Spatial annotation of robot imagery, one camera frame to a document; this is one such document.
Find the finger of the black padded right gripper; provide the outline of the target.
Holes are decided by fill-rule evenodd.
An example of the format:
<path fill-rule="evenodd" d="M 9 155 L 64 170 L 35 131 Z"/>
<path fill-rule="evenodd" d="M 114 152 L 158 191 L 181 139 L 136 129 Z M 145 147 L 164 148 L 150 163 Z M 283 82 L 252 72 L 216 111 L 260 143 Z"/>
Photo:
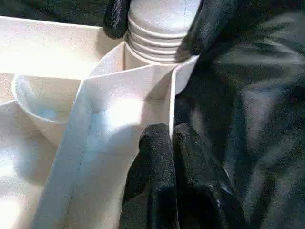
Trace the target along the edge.
<path fill-rule="evenodd" d="M 239 0 L 202 0 L 185 37 L 175 54 L 176 62 L 191 56 L 202 61 L 214 58 L 234 40 L 234 17 Z"/>
<path fill-rule="evenodd" d="M 111 39 L 121 39 L 128 29 L 130 0 L 110 0 L 103 18 L 103 30 Z"/>

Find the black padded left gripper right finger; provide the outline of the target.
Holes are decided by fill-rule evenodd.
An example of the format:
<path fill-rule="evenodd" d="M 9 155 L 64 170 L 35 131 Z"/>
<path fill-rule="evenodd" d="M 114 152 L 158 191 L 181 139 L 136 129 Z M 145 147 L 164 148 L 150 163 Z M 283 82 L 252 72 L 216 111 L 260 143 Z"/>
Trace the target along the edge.
<path fill-rule="evenodd" d="M 241 203 L 211 148 L 188 124 L 173 135 L 178 216 L 182 229 L 244 229 Z"/>

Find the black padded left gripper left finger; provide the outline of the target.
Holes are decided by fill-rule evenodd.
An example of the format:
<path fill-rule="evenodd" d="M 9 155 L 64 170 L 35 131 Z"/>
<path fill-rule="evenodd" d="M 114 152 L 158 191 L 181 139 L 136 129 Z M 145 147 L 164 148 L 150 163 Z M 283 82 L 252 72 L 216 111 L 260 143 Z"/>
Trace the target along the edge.
<path fill-rule="evenodd" d="M 123 229 L 178 227 L 173 147 L 166 124 L 149 125 L 126 178 L 121 211 Z"/>

